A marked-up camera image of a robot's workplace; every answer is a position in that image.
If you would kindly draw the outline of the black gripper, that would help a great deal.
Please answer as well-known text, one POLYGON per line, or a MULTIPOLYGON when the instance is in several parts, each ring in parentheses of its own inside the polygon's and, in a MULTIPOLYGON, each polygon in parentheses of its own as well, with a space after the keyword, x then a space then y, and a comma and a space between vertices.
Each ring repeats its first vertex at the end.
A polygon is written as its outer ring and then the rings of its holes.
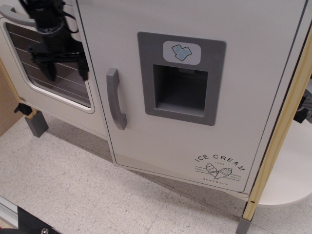
POLYGON ((82 43, 72 37, 68 27, 39 28, 38 33, 42 42, 29 46, 27 51, 48 80, 56 80, 56 62, 77 63, 80 76, 88 80, 89 67, 82 43))

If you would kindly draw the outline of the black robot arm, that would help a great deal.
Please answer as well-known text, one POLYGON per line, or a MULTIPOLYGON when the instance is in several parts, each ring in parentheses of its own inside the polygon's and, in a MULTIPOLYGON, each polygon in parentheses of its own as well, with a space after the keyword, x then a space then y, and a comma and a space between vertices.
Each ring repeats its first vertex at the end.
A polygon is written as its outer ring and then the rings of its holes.
POLYGON ((62 0, 21 0, 21 5, 36 23, 36 29, 43 42, 29 46, 31 60, 50 81, 56 80, 55 63, 77 63, 78 72, 84 81, 88 80, 89 67, 80 41, 71 36, 78 30, 69 29, 62 0))

